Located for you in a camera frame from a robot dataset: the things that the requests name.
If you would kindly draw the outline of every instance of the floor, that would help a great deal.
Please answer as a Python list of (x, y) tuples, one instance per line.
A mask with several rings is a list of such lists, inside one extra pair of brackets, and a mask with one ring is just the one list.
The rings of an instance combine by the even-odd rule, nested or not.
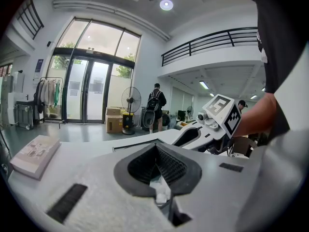
[(17, 152), (38, 135), (58, 137), (61, 142), (100, 142), (137, 137), (148, 133), (135, 129), (134, 135), (110, 134), (106, 133), (106, 125), (104, 124), (61, 124), (59, 129), (58, 124), (43, 123), (32, 130), (11, 126), (2, 131), (3, 137), (10, 149), (10, 154), (6, 148), (2, 147), (0, 162), (7, 164), (11, 157), (16, 155)]

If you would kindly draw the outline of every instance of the black backpack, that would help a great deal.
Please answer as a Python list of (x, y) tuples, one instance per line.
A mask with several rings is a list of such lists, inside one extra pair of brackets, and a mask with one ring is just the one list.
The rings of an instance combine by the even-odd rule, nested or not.
[(147, 110), (155, 112), (160, 108), (159, 96), (161, 93), (161, 91), (158, 91), (155, 95), (153, 91), (151, 92), (151, 98), (147, 102)]

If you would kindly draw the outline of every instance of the white robot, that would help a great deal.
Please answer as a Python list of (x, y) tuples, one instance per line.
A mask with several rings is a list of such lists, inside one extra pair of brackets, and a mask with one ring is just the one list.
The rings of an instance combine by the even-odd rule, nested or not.
[(195, 122), (181, 129), (173, 145), (198, 151), (225, 135), (232, 138), (240, 121), (241, 115), (235, 100), (218, 94), (203, 106)]

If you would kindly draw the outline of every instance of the white table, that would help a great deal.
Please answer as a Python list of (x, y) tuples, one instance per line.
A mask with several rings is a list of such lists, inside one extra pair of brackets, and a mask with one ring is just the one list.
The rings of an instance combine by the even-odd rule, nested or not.
[(78, 166), (94, 157), (112, 153), (113, 147), (147, 142), (157, 138), (165, 143), (171, 144), (179, 135), (179, 130), (171, 129), (154, 134), (113, 141), (87, 143), (62, 142), (49, 162), (40, 181), (13, 171), (8, 182), (17, 195), (26, 197), (34, 203), (41, 203), (49, 193), (53, 192), (61, 182), (64, 182), (72, 172), (77, 170)]

